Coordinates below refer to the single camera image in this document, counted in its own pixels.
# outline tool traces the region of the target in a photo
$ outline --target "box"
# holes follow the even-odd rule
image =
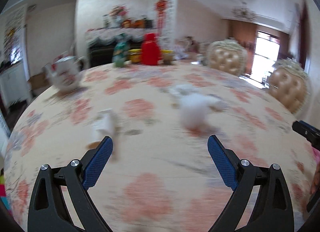
[[[40,73],[30,77],[28,82],[30,83],[32,90],[37,90],[50,85],[45,73]]]

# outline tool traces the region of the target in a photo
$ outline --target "white cabinet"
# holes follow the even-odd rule
[[[0,92],[5,108],[14,102],[26,100],[31,102],[30,85],[26,81],[23,62],[18,62],[0,74]]]

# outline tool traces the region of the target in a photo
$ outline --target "metal screw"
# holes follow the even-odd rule
[[[47,164],[44,164],[44,165],[41,166],[41,170],[42,170],[42,171],[45,171],[46,169],[48,169],[48,167],[49,167],[49,166],[48,166]]]
[[[71,166],[72,166],[72,167],[76,167],[76,166],[78,166],[78,164],[79,164],[79,161],[78,161],[78,160],[73,160],[73,161],[71,162]]]
[[[250,162],[248,160],[244,159],[244,160],[241,160],[241,164],[243,166],[248,166],[250,164]]]
[[[272,165],[272,167],[273,167],[275,170],[280,170],[279,164],[274,163],[274,164]]]

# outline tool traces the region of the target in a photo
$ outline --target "red bottle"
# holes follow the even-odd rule
[[[144,42],[141,45],[141,63],[145,65],[158,65],[158,60],[161,59],[161,53],[158,44],[156,43],[156,35],[148,33],[144,36]]]

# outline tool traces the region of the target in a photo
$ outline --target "white lace cloth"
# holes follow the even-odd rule
[[[143,41],[143,37],[147,33],[155,33],[156,29],[142,29],[142,28],[102,28],[88,30],[85,33],[85,40],[88,46],[93,46],[96,43],[109,45],[116,40],[116,37],[121,33],[128,35],[128,40],[135,42]]]

